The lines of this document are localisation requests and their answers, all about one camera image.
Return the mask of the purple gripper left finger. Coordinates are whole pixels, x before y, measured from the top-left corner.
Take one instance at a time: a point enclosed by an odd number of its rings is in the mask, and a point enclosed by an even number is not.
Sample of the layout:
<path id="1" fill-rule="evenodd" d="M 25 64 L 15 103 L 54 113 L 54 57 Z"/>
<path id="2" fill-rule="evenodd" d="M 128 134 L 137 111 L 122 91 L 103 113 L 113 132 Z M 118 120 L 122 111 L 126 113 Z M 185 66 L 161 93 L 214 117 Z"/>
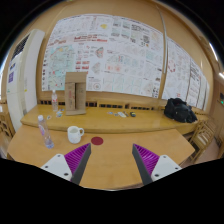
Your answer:
<path id="1" fill-rule="evenodd" d="M 66 155 L 56 154 L 42 169 L 79 185 L 91 155 L 91 144 L 82 145 Z"/>

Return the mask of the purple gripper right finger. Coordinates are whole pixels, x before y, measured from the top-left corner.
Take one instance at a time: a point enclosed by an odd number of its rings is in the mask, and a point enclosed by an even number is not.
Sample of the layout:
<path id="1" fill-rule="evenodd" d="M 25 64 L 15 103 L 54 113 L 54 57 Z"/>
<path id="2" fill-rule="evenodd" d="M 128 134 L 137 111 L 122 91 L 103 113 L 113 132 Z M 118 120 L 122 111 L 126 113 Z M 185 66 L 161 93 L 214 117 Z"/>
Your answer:
<path id="1" fill-rule="evenodd" d="M 158 156 L 154 152 L 137 144 L 133 145 L 132 154 L 136 161 L 143 185 L 147 185 L 181 170 L 181 167 L 168 155 Z"/>

